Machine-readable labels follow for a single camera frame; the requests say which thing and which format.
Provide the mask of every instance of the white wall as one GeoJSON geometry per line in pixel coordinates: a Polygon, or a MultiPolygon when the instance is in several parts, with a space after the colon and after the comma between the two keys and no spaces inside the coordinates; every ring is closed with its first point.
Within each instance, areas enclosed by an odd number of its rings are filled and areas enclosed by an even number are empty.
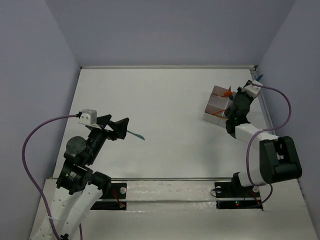
{"type": "Polygon", "coordinates": [[[256,65],[294,0],[46,0],[81,66],[256,65]]]}
{"type": "MultiPolygon", "coordinates": [[[[265,85],[283,90],[292,104],[289,124],[277,131],[291,136],[301,161],[301,185],[320,236],[320,1],[297,0],[259,65],[265,85]]],[[[273,124],[288,113],[284,99],[264,91],[273,124]]]]}
{"type": "MultiPolygon", "coordinates": [[[[0,53],[0,239],[27,240],[40,195],[22,145],[39,123],[69,112],[80,69],[44,0],[1,1],[0,53]]],[[[27,147],[40,185],[54,170],[65,125],[48,125],[27,147]]]]}

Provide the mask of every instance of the purple cable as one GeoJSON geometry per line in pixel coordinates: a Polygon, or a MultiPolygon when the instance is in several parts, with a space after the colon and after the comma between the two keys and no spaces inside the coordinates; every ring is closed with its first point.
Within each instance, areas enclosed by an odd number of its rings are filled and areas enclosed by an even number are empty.
{"type": "Polygon", "coordinates": [[[28,141],[30,140],[31,136],[41,127],[43,127],[44,125],[48,124],[48,123],[51,123],[53,121],[56,121],[56,120],[60,120],[60,119],[67,119],[67,118],[75,118],[77,117],[77,115],[69,115],[69,116],[59,116],[59,117],[56,117],[56,118],[53,118],[53,119],[50,119],[48,121],[45,121],[43,123],[41,123],[39,126],[37,126],[35,129],[32,130],[32,132],[29,133],[29,135],[26,137],[24,143],[23,143],[23,147],[22,147],[22,163],[23,163],[23,167],[25,169],[25,172],[26,174],[28,175],[28,177],[30,178],[30,180],[32,181],[32,183],[34,184],[34,186],[36,187],[36,189],[39,191],[42,199],[43,199],[43,202],[44,202],[44,205],[45,205],[45,209],[46,209],[46,212],[49,216],[49,221],[50,221],[50,225],[52,227],[52,231],[54,233],[54,236],[56,237],[57,240],[61,240],[57,230],[56,230],[56,227],[55,227],[55,224],[54,224],[54,221],[52,220],[52,215],[51,215],[51,211],[50,211],[50,207],[49,207],[49,204],[48,204],[48,201],[47,201],[47,198],[44,194],[44,192],[42,191],[41,187],[38,185],[38,183],[36,182],[36,180],[34,179],[34,177],[32,176],[31,172],[29,171],[28,169],[28,166],[27,166],[27,162],[26,162],[26,146],[27,146],[27,143],[28,141]]]}
{"type": "MultiPolygon", "coordinates": [[[[253,85],[253,86],[256,86],[256,87],[263,88],[263,89],[273,90],[273,91],[281,94],[281,95],[285,98],[285,100],[286,100],[286,102],[287,102],[287,104],[288,104],[288,107],[289,107],[289,114],[288,114],[288,117],[286,118],[286,120],[284,121],[284,123],[282,123],[280,126],[277,126],[277,127],[262,129],[261,131],[256,132],[256,133],[252,136],[252,138],[250,139],[250,141],[249,141],[249,143],[248,143],[248,147],[247,147],[247,149],[246,149],[246,156],[245,156],[246,172],[247,172],[247,174],[248,174],[248,179],[249,179],[250,183],[251,183],[253,186],[257,186],[257,185],[254,184],[254,182],[252,181],[252,178],[251,178],[251,175],[250,175],[249,153],[250,153],[251,145],[252,145],[254,139],[256,138],[256,136],[258,136],[260,133],[262,133],[262,132],[264,132],[264,131],[275,131],[275,130],[278,130],[278,129],[280,129],[280,128],[283,128],[283,127],[289,122],[289,120],[290,120],[290,118],[291,118],[292,108],[291,108],[291,103],[290,103],[290,101],[289,101],[289,98],[288,98],[282,91],[280,91],[280,90],[278,90],[278,89],[275,89],[275,88],[273,88],[273,87],[269,87],[269,86],[261,86],[261,85],[254,84],[254,83],[250,83],[250,84],[253,85]]],[[[271,195],[272,195],[272,193],[273,193],[273,191],[274,191],[274,188],[273,188],[273,186],[272,186],[271,184],[269,184],[269,185],[270,185],[270,193],[269,193],[269,195],[265,198],[265,200],[263,200],[260,204],[254,206],[254,207],[258,207],[258,206],[262,205],[263,203],[265,203],[265,202],[271,197],[271,195]]]]}
{"type": "Polygon", "coordinates": [[[79,225],[79,232],[80,232],[80,240],[84,240],[83,234],[82,234],[82,225],[80,223],[79,225]]]}

